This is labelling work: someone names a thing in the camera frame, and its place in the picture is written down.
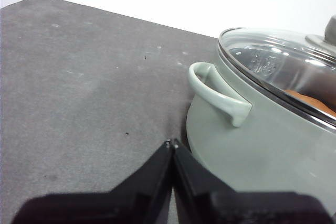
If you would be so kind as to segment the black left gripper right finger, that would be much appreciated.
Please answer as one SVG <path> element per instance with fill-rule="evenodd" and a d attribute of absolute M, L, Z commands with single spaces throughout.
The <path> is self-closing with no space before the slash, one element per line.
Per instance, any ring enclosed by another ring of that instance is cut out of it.
<path fill-rule="evenodd" d="M 172 140 L 174 188 L 190 223 L 333 223 L 316 198 L 286 191 L 235 191 Z"/>

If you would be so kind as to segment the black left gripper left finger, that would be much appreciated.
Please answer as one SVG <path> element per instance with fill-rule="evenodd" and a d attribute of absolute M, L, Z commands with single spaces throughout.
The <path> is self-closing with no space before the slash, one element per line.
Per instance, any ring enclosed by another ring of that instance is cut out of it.
<path fill-rule="evenodd" d="M 167 221 L 172 141 L 165 141 L 111 191 L 49 194 L 26 201 L 13 223 L 157 223 Z"/>

